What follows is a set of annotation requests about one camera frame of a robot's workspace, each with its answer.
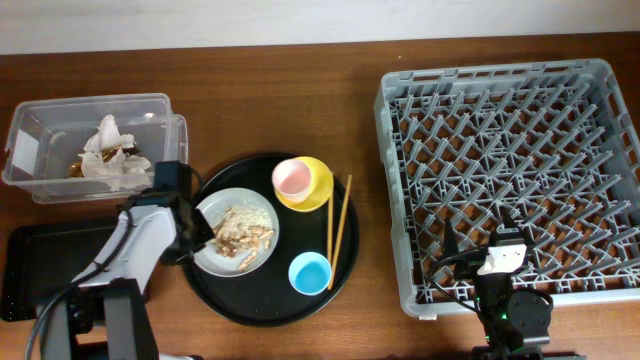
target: white wall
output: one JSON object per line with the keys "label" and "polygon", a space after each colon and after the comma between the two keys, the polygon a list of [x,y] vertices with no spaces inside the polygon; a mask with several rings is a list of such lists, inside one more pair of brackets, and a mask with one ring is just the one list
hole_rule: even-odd
{"label": "white wall", "polygon": [[638,0],[0,0],[0,54],[629,30]]}

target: plastic container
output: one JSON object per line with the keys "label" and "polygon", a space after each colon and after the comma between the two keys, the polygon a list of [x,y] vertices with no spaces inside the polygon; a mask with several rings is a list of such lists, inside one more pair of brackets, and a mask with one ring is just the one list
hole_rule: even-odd
{"label": "plastic container", "polygon": [[120,177],[66,178],[69,166],[80,160],[78,154],[86,141],[109,114],[115,117],[120,133],[135,137],[137,148],[152,164],[167,160],[187,163],[186,122],[173,114],[167,95],[29,101],[14,112],[2,180],[31,192],[38,203],[117,198],[143,190],[146,185],[112,191],[109,183],[145,178],[152,184],[153,169]]}
{"label": "plastic container", "polygon": [[[600,59],[386,74],[374,105],[403,310],[467,312],[425,273],[450,218],[460,250],[508,212],[536,242],[517,287],[556,305],[640,299],[640,143]],[[473,284],[435,274],[459,300]]]}

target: wooden table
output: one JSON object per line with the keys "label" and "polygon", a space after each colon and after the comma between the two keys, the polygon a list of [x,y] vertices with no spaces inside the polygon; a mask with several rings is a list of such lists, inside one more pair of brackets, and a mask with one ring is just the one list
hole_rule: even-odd
{"label": "wooden table", "polygon": [[[0,139],[22,101],[163,92],[187,119],[190,163],[206,177],[255,152],[319,157],[343,179],[353,174],[360,218],[360,255],[339,296],[304,321],[249,328],[211,311],[179,268],[158,267],[147,309],[160,350],[207,359],[452,358],[442,354],[484,343],[475,316],[420,322],[400,309],[373,116],[380,79],[399,70],[594,57],[611,63],[640,119],[640,33],[5,56]],[[0,268],[18,226],[115,215],[114,201],[39,206],[27,192],[0,186]],[[23,353],[31,325],[0,322],[0,358]],[[550,331],[548,351],[637,359],[640,303],[558,308]]]}

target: blue cup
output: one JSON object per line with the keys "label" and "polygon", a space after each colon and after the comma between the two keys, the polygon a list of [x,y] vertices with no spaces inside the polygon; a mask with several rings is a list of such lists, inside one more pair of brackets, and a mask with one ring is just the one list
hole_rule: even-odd
{"label": "blue cup", "polygon": [[306,252],[289,265],[289,282],[300,294],[315,296],[329,286],[331,265],[321,254]]}

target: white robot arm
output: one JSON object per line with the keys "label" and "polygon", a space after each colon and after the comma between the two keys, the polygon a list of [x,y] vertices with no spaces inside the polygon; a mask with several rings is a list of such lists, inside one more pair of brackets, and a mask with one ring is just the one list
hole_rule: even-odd
{"label": "white robot arm", "polygon": [[[177,161],[157,163],[153,188],[122,206],[118,225],[95,260],[38,308],[25,359],[38,334],[44,360],[201,359],[158,352],[142,292],[159,260],[178,264],[211,238],[211,227],[191,205],[191,168]],[[106,324],[107,341],[79,344],[76,335],[94,324]]]}

